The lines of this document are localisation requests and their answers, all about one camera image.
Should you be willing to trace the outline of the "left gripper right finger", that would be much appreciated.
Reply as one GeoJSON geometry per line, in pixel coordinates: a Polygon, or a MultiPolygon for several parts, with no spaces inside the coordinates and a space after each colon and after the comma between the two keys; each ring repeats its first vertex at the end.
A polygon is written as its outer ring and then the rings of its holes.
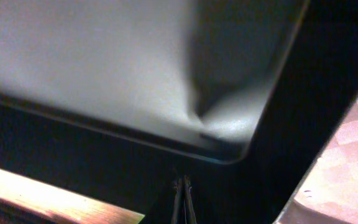
{"type": "Polygon", "coordinates": [[[185,185],[184,190],[185,190],[186,223],[197,224],[193,201],[191,197],[191,182],[187,175],[184,176],[184,185],[185,185]]]}

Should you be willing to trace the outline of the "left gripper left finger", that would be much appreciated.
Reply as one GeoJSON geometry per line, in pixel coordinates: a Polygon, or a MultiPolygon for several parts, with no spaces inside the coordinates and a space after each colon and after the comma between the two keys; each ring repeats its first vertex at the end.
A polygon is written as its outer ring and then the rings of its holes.
{"type": "Polygon", "coordinates": [[[173,205],[171,224],[179,224],[181,220],[182,196],[183,196],[183,179],[179,178],[176,184],[176,194],[173,205]]]}

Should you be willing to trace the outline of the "white bowl with rice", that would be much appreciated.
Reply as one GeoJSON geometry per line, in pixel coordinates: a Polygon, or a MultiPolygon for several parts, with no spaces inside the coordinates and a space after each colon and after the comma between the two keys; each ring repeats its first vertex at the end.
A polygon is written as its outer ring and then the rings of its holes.
{"type": "Polygon", "coordinates": [[[216,164],[248,153],[308,1],[0,1],[0,104],[216,164]]]}

